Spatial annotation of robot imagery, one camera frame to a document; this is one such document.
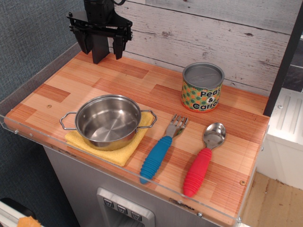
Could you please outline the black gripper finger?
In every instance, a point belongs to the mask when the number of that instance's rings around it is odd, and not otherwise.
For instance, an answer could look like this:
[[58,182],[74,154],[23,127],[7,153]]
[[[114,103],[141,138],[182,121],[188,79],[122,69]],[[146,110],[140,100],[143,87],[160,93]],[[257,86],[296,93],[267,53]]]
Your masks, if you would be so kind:
[[117,35],[113,38],[113,50],[117,60],[122,58],[126,43],[127,38],[125,36]]
[[78,28],[74,28],[73,33],[76,37],[76,40],[77,40],[81,50],[85,54],[88,54],[92,49],[89,35],[85,31],[80,30]]

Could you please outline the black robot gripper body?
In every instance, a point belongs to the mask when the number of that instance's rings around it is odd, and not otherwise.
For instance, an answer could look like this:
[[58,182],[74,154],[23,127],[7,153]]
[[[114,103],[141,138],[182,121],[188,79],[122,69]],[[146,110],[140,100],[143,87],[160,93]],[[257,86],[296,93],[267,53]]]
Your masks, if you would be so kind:
[[121,6],[124,0],[85,0],[84,11],[69,12],[70,30],[74,28],[85,31],[88,35],[100,35],[114,38],[125,36],[127,41],[133,37],[132,22],[115,12],[115,6]]

